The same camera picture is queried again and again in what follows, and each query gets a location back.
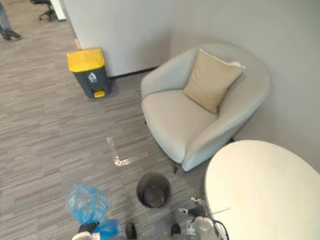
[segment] white armchair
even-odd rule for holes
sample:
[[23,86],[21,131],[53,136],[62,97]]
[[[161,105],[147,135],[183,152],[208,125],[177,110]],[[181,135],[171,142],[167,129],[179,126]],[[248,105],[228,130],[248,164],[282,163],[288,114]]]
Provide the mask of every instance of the white armchair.
[[[218,115],[182,92],[199,48],[225,62],[238,61],[246,67],[227,90]],[[268,68],[250,53],[228,44],[204,44],[169,60],[142,79],[142,111],[160,147],[189,171],[210,159],[235,135],[266,98],[270,86]]]

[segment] gray carpet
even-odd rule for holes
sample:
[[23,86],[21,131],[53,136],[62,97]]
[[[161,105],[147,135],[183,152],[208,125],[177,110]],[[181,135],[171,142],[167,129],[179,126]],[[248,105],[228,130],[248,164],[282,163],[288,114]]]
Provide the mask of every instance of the gray carpet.
[[[108,98],[89,100],[66,53],[76,50],[67,22],[39,21],[44,6],[2,1],[21,41],[0,39],[0,238],[70,240],[79,224],[63,209],[75,182],[108,196],[108,216],[136,224],[138,239],[165,240],[178,207],[203,196],[207,163],[173,174],[173,164],[144,124],[142,75],[118,79]],[[128,159],[117,166],[114,157]],[[164,174],[172,196],[163,209],[143,207],[136,185],[146,173]]]

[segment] white table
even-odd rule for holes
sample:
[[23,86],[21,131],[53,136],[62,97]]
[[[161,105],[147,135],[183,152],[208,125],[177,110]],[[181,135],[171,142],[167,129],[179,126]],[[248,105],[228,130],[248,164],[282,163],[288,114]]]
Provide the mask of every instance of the white table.
[[205,192],[211,213],[230,208],[213,218],[231,240],[320,239],[320,175],[282,147],[257,140],[225,146],[206,170]]

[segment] black wastebasket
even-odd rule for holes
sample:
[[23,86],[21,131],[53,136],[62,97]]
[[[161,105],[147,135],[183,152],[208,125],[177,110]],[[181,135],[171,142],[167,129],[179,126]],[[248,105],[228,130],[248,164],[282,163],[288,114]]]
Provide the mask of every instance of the black wastebasket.
[[152,172],[144,175],[136,186],[140,203],[148,208],[164,206],[171,194],[170,183],[165,176]]

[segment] chair leg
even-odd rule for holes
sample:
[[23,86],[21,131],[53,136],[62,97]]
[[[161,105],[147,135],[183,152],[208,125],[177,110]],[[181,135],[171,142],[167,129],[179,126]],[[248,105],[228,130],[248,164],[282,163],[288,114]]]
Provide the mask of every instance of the chair leg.
[[48,5],[49,10],[42,13],[41,15],[39,15],[39,20],[42,20],[43,16],[48,16],[48,21],[51,22],[51,16],[55,13],[55,10],[52,9],[49,5]]
[[235,140],[234,140],[234,138],[232,137],[232,138],[230,138],[230,140],[225,144],[225,145],[228,145],[228,144],[231,144],[231,143],[234,143],[235,142]]
[[179,167],[179,164],[176,162],[176,163],[174,164],[173,174],[176,174],[176,173],[177,173],[178,167]]

